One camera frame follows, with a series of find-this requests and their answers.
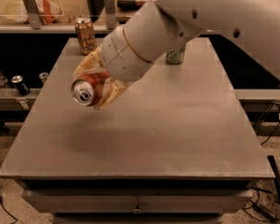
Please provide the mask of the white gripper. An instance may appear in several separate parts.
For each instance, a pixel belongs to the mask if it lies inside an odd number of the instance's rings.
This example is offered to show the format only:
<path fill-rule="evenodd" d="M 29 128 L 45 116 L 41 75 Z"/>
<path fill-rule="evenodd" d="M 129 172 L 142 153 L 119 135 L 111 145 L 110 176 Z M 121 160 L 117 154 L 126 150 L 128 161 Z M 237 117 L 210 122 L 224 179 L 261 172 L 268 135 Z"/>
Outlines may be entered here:
<path fill-rule="evenodd" d="M 97 47 L 82 60 L 73 77 L 96 74 L 106 69 L 112 77 L 106 80 L 102 96 L 93 107 L 102 110 L 126 92 L 134 81 L 141 79 L 152 65 L 132 50 L 123 27 L 118 27 L 104 38 L 101 47 Z"/>

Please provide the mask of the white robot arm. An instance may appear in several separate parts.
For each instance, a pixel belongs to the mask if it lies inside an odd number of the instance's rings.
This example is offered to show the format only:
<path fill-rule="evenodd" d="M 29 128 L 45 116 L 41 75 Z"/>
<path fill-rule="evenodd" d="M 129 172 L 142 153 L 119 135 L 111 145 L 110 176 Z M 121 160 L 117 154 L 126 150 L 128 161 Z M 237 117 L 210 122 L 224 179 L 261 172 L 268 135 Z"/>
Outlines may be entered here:
<path fill-rule="evenodd" d="M 280 0 L 150 0 L 107 35 L 73 74 L 73 98 L 102 109 L 168 50 L 210 30 L 280 80 Z"/>

